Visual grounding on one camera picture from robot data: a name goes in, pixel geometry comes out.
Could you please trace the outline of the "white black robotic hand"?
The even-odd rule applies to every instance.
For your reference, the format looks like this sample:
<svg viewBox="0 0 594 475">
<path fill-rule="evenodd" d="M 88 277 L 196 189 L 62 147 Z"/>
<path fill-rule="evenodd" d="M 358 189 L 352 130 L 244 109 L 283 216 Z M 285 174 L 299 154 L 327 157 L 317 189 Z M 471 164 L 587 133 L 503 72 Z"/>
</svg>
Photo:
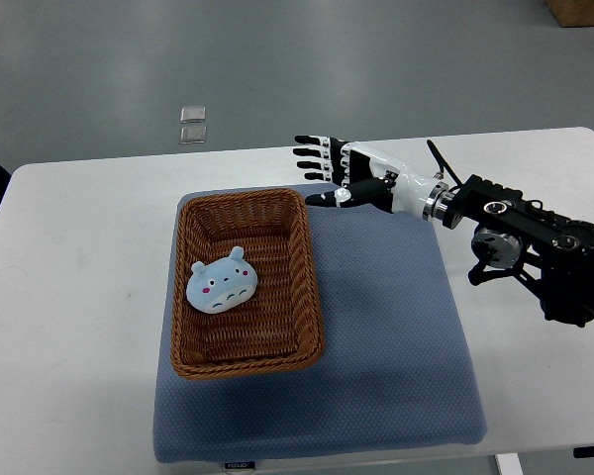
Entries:
<svg viewBox="0 0 594 475">
<path fill-rule="evenodd" d="M 408 163 L 363 142 L 350 142 L 324 136 L 297 135 L 301 145 L 292 152 L 297 156 L 316 157 L 323 161 L 298 160 L 296 165 L 309 171 L 307 180 L 345 184 L 334 191 L 309 195 L 308 206 L 357 207 L 372 204 L 388 213 L 405 212 L 428 220 L 448 186 L 444 173 L 433 176 L 416 172 Z"/>
</svg>

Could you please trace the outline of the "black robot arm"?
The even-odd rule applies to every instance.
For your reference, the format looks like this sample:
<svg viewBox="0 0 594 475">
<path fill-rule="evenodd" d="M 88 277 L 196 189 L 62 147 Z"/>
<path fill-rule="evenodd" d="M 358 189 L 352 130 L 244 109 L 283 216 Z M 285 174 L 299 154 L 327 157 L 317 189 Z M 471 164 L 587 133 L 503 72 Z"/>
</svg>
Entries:
<svg viewBox="0 0 594 475">
<path fill-rule="evenodd" d="M 547 210 L 522 191 L 478 175 L 461 180 L 432 141 L 427 147 L 438 165 L 432 177 L 362 142 L 309 135 L 295 142 L 305 178 L 336 186 L 306 197 L 307 205 L 371 205 L 436 219 L 450 230 L 469 219 L 476 224 L 471 285 L 512 277 L 539 300 L 546 320 L 579 328 L 594 321 L 594 224 Z"/>
</svg>

